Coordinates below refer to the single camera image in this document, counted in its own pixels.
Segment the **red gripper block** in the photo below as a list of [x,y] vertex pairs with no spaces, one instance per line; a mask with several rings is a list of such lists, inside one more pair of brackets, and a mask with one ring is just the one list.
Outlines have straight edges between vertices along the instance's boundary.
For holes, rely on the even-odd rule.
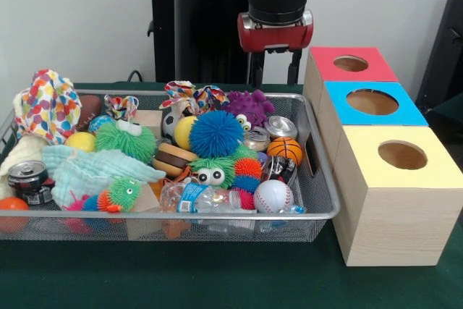
[[284,26],[263,25],[254,22],[246,12],[238,15],[239,43],[244,52],[251,53],[250,83],[254,88],[259,88],[263,82],[264,51],[292,51],[287,83],[297,83],[302,49],[311,42],[313,25],[313,15],[310,10],[304,12],[300,21]]

